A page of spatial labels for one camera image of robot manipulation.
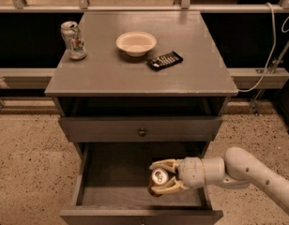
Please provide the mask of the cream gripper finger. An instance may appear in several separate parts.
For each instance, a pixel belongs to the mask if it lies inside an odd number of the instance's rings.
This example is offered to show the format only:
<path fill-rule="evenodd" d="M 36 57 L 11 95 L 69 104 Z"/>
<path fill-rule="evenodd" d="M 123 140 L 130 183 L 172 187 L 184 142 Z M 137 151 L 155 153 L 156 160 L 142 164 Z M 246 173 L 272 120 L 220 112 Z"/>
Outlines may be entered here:
<path fill-rule="evenodd" d="M 175 177 L 172 177 L 164 185 L 157 185 L 153 180 L 150 180 L 148 186 L 148 192 L 152 196 L 162 196 L 166 194 L 177 193 L 182 189 L 188 189 L 180 180 L 177 180 Z"/>
<path fill-rule="evenodd" d="M 161 168 L 167 172 L 175 173 L 179 164 L 180 164 L 180 159 L 170 158 L 170 159 L 164 159 L 164 160 L 153 162 L 150 165 L 149 169 L 151 171 L 154 171 L 155 169 Z"/>

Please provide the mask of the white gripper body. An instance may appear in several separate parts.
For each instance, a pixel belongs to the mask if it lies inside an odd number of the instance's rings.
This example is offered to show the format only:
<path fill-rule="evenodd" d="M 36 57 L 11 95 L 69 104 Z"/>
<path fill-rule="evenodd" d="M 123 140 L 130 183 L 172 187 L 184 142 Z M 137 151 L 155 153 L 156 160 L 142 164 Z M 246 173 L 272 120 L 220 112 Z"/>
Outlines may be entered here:
<path fill-rule="evenodd" d="M 178 165 L 178 177 L 186 188 L 204 186 L 204 166 L 197 157 L 186 157 Z"/>

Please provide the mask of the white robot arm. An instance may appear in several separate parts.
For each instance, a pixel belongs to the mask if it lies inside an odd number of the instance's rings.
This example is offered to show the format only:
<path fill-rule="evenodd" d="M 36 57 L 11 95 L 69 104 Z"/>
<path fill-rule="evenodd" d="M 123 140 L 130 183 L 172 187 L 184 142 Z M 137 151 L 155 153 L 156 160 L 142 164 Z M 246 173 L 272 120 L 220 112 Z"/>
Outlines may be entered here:
<path fill-rule="evenodd" d="M 206 185 L 241 189 L 253 184 L 289 216 L 289 181 L 240 147 L 230 147 L 224 157 L 159 160 L 149 169 L 148 191 L 152 196 Z"/>

